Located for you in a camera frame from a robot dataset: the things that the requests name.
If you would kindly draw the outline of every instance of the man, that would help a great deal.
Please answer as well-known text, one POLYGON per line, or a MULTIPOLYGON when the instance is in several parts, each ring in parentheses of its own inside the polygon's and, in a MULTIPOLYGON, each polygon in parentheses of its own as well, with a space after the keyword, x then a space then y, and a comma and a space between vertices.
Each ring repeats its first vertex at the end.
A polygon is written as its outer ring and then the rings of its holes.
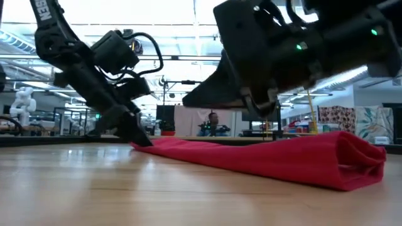
POLYGON ((228 136, 226 132, 219 131, 219 128, 215 131, 219 123, 218 114, 211 112, 208 115, 208 120, 209 123, 205 125, 204 129, 201 128, 197 136, 228 136))

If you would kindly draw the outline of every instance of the red towel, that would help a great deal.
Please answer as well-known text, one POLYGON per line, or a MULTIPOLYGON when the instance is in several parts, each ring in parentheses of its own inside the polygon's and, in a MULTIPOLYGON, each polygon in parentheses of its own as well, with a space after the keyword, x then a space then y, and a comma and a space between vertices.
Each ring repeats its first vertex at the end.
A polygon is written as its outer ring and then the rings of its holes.
POLYGON ((137 151, 279 180, 351 191, 382 180, 386 152, 347 132, 248 146, 154 140, 137 151))

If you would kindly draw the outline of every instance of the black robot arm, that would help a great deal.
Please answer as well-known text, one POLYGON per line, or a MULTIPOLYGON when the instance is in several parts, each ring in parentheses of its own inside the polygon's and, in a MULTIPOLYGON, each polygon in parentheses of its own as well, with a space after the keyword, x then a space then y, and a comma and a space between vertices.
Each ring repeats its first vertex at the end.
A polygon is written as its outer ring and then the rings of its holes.
POLYGON ((402 56, 399 0, 304 0, 306 23, 286 0, 286 24, 272 0, 227 0, 214 8, 224 46, 217 70, 183 98, 186 107, 248 109, 264 117, 277 95, 367 65, 395 77, 402 56))
MULTIPOLYGON (((89 107, 100 112, 102 117, 95 126, 97 131, 117 129, 116 135, 126 141, 140 146, 152 145, 139 123, 140 109, 131 101, 151 92, 146 80, 130 70, 139 59, 124 41, 139 35, 149 38, 149 35, 140 33, 123 37, 119 31, 109 31, 89 48, 71 30, 57 0, 31 0, 31 6, 38 23, 36 53, 63 71, 55 74, 55 85, 70 85, 89 107), (107 81, 107 73, 120 75, 119 78, 129 74, 132 78, 120 80, 122 85, 117 87, 107 81)), ((158 45, 152 38, 151 41, 161 60, 158 45)))

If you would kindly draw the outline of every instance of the black cable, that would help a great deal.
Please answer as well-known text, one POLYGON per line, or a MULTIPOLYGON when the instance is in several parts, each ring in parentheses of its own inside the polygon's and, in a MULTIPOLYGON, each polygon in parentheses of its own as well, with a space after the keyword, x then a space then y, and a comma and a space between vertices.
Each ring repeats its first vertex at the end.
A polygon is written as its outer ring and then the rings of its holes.
POLYGON ((119 76, 117 78, 111 78, 109 76, 107 76, 107 73, 105 71, 103 71, 103 69, 100 66, 96 66, 96 69, 98 69, 98 71, 103 74, 103 76, 110 80, 110 81, 115 81, 115 82, 119 82, 126 74, 129 74, 133 77, 137 77, 137 73, 135 73, 132 70, 129 70, 128 67, 125 67, 123 70, 119 71, 119 76))
POLYGON ((156 69, 145 70, 145 71, 143 71, 143 72, 139 72, 139 73, 136 74, 136 76, 137 76, 137 77, 140 77, 141 75, 144 75, 144 74, 147 74, 147 73, 159 72, 160 70, 163 69, 162 53, 161 53, 161 50, 160 50, 160 48, 159 48, 159 45, 157 44, 157 42, 155 41, 155 39, 152 38, 151 35, 149 35, 149 34, 147 34, 147 33, 144 33, 144 32, 137 32, 137 33, 134 33, 134 34, 132 34, 132 35, 130 35, 130 36, 123 37, 123 39, 125 39, 125 40, 130 40, 130 39, 132 39, 132 38, 139 37, 139 36, 143 36, 143 37, 149 39, 149 40, 152 42, 153 46, 155 47, 156 54, 158 55, 159 67, 156 68, 156 69))
POLYGON ((282 12, 271 0, 262 1, 259 7, 266 10, 270 15, 272 15, 272 17, 277 19, 281 26, 286 26, 286 21, 282 15, 282 12))
POLYGON ((0 119, 13 123, 14 128, 17 129, 17 131, 0 132, 0 134, 11 134, 11 135, 14 135, 14 136, 19 136, 19 135, 21 135, 23 133, 23 131, 24 131, 23 126, 18 121, 16 121, 15 119, 12 119, 12 118, 6 117, 6 116, 0 116, 0 119))
POLYGON ((307 23, 303 19, 301 19, 293 10, 291 0, 286 0, 286 12, 288 13, 289 18, 296 26, 306 26, 307 23))

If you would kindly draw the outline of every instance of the patterned cloth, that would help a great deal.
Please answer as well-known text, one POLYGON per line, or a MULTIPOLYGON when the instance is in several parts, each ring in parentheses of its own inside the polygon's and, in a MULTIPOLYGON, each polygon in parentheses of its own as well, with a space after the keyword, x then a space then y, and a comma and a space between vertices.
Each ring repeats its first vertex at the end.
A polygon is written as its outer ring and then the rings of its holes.
POLYGON ((333 106, 318 108, 318 122, 338 124, 341 131, 355 132, 355 110, 353 108, 333 106))
POLYGON ((356 107, 356 135, 374 144, 375 137, 394 139, 394 115, 382 106, 356 107))

